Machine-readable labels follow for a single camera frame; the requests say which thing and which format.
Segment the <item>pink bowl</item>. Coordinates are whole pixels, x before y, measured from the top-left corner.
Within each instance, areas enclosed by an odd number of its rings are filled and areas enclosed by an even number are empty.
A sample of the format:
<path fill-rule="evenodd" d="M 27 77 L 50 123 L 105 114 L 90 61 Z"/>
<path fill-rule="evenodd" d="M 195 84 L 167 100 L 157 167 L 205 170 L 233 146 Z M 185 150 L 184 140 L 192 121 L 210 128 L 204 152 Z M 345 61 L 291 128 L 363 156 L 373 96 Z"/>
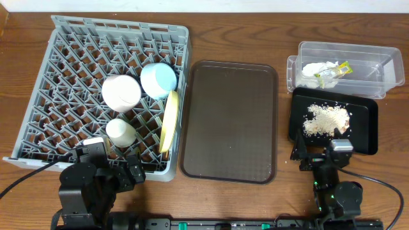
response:
<path fill-rule="evenodd" d="M 116 112 L 128 112 L 140 101 L 142 92 L 139 83 L 128 75 L 112 75 L 102 85 L 104 102 Z"/>

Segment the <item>white paper cup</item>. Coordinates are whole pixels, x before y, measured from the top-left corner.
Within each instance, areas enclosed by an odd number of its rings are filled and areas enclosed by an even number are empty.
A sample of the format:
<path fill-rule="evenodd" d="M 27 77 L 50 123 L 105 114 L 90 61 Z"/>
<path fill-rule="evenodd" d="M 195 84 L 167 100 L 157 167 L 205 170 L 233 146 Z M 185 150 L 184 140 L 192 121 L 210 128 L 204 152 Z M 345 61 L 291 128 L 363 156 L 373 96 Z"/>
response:
<path fill-rule="evenodd" d="M 105 131 L 111 142 L 120 148 L 131 146 L 136 140 L 135 128 L 122 119 L 110 120 Z"/>

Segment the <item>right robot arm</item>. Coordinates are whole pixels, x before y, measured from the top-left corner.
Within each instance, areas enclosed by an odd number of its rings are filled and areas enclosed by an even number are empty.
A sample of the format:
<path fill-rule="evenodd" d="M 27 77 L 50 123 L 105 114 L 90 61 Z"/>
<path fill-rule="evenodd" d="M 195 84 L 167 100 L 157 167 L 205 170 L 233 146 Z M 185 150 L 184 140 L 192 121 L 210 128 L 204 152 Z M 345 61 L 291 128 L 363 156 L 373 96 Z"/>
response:
<path fill-rule="evenodd" d="M 314 200 L 320 216 L 317 229 L 358 229 L 355 217 L 361 214 L 362 186 L 341 181 L 338 172 L 350 163 L 353 146 L 347 139 L 333 139 L 322 153 L 309 153 L 303 133 L 297 130 L 290 159 L 299 161 L 301 171 L 313 173 Z"/>

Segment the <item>yellow snack wrapper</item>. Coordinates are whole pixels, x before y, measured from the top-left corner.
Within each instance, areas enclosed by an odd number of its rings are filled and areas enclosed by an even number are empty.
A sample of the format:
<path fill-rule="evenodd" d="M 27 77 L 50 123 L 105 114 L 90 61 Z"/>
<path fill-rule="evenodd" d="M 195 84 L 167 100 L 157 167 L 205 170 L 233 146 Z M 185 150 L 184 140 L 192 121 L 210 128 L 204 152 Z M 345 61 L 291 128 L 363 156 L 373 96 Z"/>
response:
<path fill-rule="evenodd" d="M 349 62 L 345 61 L 339 66 L 315 73 L 314 76 L 321 79 L 336 79 L 352 72 L 353 70 Z"/>

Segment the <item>yellow plate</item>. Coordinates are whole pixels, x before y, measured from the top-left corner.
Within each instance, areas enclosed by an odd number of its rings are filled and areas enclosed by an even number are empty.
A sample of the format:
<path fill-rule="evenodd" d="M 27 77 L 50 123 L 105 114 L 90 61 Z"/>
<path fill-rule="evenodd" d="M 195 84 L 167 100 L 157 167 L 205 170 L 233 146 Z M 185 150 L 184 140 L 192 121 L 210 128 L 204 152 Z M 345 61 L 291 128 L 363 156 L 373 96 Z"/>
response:
<path fill-rule="evenodd" d="M 171 148 L 173 136 L 176 130 L 176 122 L 178 119 L 178 106 L 179 98 L 177 92 L 170 91 L 167 97 L 164 118 L 162 121 L 162 129 L 160 133 L 160 153 L 165 153 Z"/>

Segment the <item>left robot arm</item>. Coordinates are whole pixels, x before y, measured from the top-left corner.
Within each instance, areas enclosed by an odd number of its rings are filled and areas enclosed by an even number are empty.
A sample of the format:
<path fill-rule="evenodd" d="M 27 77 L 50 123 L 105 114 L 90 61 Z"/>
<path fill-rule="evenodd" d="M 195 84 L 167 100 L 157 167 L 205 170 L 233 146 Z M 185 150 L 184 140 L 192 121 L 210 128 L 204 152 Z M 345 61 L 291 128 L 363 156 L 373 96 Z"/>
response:
<path fill-rule="evenodd" d="M 111 167 L 106 135 L 86 139 L 70 153 L 76 163 L 59 177 L 62 208 L 52 217 L 51 229 L 144 229 L 137 215 L 111 212 L 116 194 L 144 183 L 139 148 L 125 155 L 126 164 Z"/>

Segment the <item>white napkin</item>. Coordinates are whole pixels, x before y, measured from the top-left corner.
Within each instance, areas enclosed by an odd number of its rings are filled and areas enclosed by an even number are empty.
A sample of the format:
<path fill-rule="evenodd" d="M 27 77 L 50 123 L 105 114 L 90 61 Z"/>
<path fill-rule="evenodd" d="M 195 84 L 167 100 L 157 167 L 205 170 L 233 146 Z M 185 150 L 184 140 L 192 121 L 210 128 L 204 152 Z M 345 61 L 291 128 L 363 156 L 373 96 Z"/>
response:
<path fill-rule="evenodd" d="M 310 63 L 305 65 L 302 69 L 302 75 L 299 75 L 297 78 L 297 87 L 307 87 L 313 89 L 320 88 L 320 83 L 314 75 L 337 66 L 339 66 L 338 62 L 332 63 L 329 61 L 325 63 Z"/>

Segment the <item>light blue bowl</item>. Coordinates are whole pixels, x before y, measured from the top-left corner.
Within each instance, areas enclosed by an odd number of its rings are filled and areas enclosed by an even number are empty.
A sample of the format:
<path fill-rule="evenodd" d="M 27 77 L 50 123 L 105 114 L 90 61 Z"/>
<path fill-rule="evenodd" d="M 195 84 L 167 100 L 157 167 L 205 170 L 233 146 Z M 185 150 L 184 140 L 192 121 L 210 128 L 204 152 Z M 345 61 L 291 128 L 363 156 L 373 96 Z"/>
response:
<path fill-rule="evenodd" d="M 147 64 L 141 71 L 140 79 L 145 93 L 155 100 L 167 98 L 177 86 L 175 72 L 165 63 Z"/>

